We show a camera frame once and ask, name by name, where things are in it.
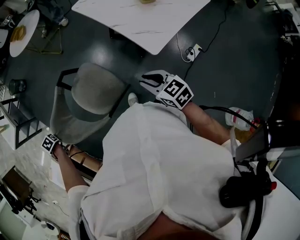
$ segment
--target hair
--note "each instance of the hair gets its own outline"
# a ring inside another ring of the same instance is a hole
[[[218,240],[206,232],[188,230],[183,232],[175,232],[153,240]]]

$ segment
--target shoe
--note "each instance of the shoe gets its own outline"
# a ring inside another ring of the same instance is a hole
[[[43,30],[42,30],[42,38],[45,38],[48,34],[48,31],[47,31],[47,28],[44,27]]]
[[[60,26],[63,26],[63,27],[66,27],[67,25],[68,25],[68,23],[69,23],[69,20],[67,19],[67,18],[63,18],[62,20],[61,20],[61,22],[59,23],[59,25]]]
[[[129,106],[133,106],[133,104],[135,103],[139,103],[139,100],[137,99],[137,96],[136,94],[134,94],[133,92],[131,92],[129,95],[128,95],[128,104]]]

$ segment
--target white cable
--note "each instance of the white cable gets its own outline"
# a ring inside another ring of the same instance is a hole
[[[186,61],[186,60],[184,60],[183,57],[182,57],[182,52],[181,52],[181,49],[180,49],[179,43],[178,43],[178,33],[176,33],[176,38],[177,38],[177,46],[178,46],[178,49],[179,49],[179,51],[180,51],[180,56],[181,56],[182,60],[183,60],[184,62],[191,62],[191,60],[190,60],[190,61]]]

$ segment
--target gray chair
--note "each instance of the gray chair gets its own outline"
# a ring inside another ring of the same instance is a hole
[[[77,74],[72,87],[62,82],[64,76],[74,73]],[[83,141],[109,121],[129,87],[111,72],[92,63],[62,71],[55,87],[51,131],[66,144]],[[67,105],[65,90],[72,92],[74,101],[81,108],[102,115],[102,119],[87,122],[76,118]]]

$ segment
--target white table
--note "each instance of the white table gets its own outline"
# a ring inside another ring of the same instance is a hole
[[[72,10],[90,17],[153,55],[210,0],[79,0]]]
[[[26,35],[21,41],[10,43],[9,52],[12,57],[17,57],[24,51],[30,39],[37,28],[39,21],[39,11],[32,10],[19,22],[18,27],[24,25],[26,27]]]

